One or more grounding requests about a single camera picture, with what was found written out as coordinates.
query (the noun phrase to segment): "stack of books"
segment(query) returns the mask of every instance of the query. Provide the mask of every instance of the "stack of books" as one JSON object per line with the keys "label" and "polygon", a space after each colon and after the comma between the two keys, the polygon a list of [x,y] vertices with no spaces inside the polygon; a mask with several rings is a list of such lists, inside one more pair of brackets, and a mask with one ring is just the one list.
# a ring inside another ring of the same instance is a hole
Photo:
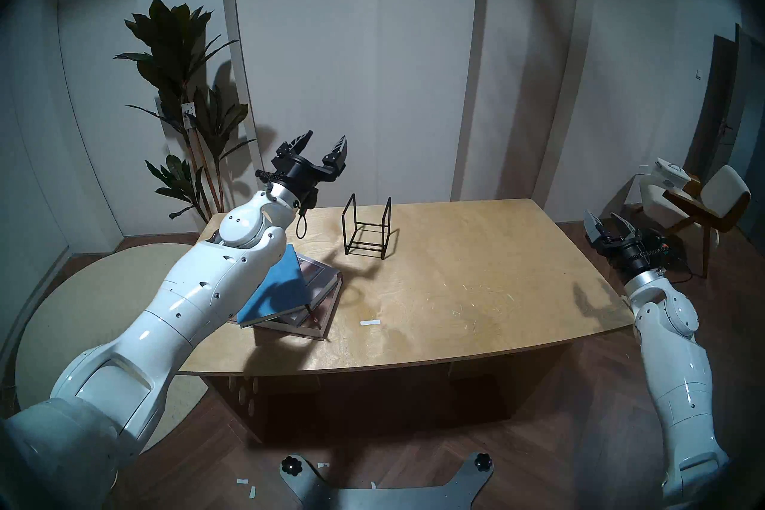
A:
{"label": "stack of books", "polygon": [[287,245],[279,263],[230,322],[324,339],[342,285],[340,271]]}

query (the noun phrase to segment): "white device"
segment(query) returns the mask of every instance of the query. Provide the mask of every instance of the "white device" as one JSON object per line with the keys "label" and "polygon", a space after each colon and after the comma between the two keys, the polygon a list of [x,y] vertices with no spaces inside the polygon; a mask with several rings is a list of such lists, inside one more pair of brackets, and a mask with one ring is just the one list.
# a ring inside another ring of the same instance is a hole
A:
{"label": "white device", "polygon": [[[344,139],[324,157],[325,167],[297,156],[305,143],[302,136],[282,145],[273,160],[277,173],[259,171],[273,181],[272,188],[232,210],[219,235],[183,256],[122,335],[78,356],[51,399],[6,423],[30,470],[62,504],[100,507],[117,470],[138,456],[156,428],[175,372],[199,342],[240,310],[282,257],[284,229],[298,209],[303,213],[306,204],[315,204],[315,184],[343,170]],[[625,280],[664,435],[663,494],[669,506],[692,499],[728,457],[714,438],[712,371],[694,339],[693,305],[661,270],[649,268],[639,233],[616,218],[627,229],[624,238],[606,232],[589,212],[585,229]]]}
{"label": "white device", "polygon": [[682,189],[691,177],[677,164],[672,164],[663,158],[656,158],[650,173],[654,184],[666,189]]}
{"label": "white device", "polygon": [[99,508],[119,468],[140,454],[164,412],[168,386],[205,337],[238,312],[284,254],[285,229],[316,204],[316,184],[345,167],[345,137],[316,166],[300,156],[312,132],[285,142],[275,173],[197,243],[117,339],[77,356],[51,398],[6,424],[27,465],[62,504]]}
{"label": "white device", "polygon": [[611,215],[624,236],[609,233],[590,212],[585,212],[585,231],[619,272],[635,316],[648,391],[664,436],[663,500],[671,506],[692,500],[728,462],[714,438],[712,370],[694,337],[698,316],[691,301],[675,290],[663,270],[652,267],[635,228]]}

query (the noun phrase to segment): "plant stem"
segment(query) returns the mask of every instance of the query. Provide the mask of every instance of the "plant stem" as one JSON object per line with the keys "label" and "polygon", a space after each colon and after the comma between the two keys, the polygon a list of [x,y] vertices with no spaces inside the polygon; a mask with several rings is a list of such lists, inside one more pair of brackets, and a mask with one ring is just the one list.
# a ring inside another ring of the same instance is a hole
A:
{"label": "plant stem", "polygon": [[199,214],[199,217],[201,217],[202,220],[204,220],[205,224],[209,224],[209,220],[207,219],[206,215],[202,211],[202,208],[199,207],[199,203],[194,203],[194,208],[197,210],[197,213]]}
{"label": "plant stem", "polygon": [[[196,173],[197,158],[194,157],[194,150],[191,149],[191,141],[189,140],[188,131],[183,133],[183,139],[186,141],[186,148],[189,150],[189,154],[191,155],[191,166],[194,167],[194,173]],[[209,203],[207,202],[207,195],[204,192],[204,186],[201,186],[200,189],[201,189],[200,193],[202,195],[202,203],[204,203],[204,208],[207,210],[207,215],[209,215],[209,217],[213,217],[213,213],[212,211],[210,211]]]}
{"label": "plant stem", "polygon": [[197,128],[194,128],[194,137],[197,139],[197,146],[199,146],[199,153],[202,154],[202,166],[204,167],[204,175],[207,177],[207,184],[209,185],[209,190],[211,193],[213,193],[213,201],[215,202],[215,207],[218,209],[218,212],[223,212],[224,208],[218,203],[218,196],[215,193],[215,185],[213,185],[213,179],[209,175],[209,170],[207,169],[207,159],[204,157],[204,150],[202,149],[202,142],[199,139],[199,132],[197,131]]}
{"label": "plant stem", "polygon": [[215,174],[218,176],[218,190],[220,191],[220,205],[224,205],[224,184],[220,182],[220,160],[215,160]]}

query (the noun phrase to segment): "metal plate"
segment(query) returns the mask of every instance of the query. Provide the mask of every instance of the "metal plate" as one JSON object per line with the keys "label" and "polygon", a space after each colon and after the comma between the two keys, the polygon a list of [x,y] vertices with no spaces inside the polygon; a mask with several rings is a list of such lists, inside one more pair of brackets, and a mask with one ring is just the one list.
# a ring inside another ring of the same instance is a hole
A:
{"label": "metal plate", "polygon": [[[476,495],[494,472],[488,455],[481,455],[484,462],[481,463],[483,470],[480,470],[478,456],[479,453],[471,454],[451,481],[439,487],[335,489],[297,454],[284,459],[279,473],[305,510],[470,510]],[[299,470],[299,473],[293,476],[287,473],[288,470],[293,473]]]}

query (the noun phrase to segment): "chair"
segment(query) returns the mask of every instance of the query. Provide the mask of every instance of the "chair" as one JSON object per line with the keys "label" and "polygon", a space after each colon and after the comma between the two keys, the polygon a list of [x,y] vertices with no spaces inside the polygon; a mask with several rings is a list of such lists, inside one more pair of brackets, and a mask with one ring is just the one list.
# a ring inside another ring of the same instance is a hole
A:
{"label": "chair", "polygon": [[690,231],[697,236],[703,233],[702,277],[706,278],[710,250],[717,247],[720,240],[718,233],[736,226],[749,205],[749,188],[727,164],[703,187],[693,175],[682,191],[665,189],[655,182],[648,175],[640,181],[643,211],[664,227],[668,235],[683,232],[681,238],[686,240],[691,238]]}

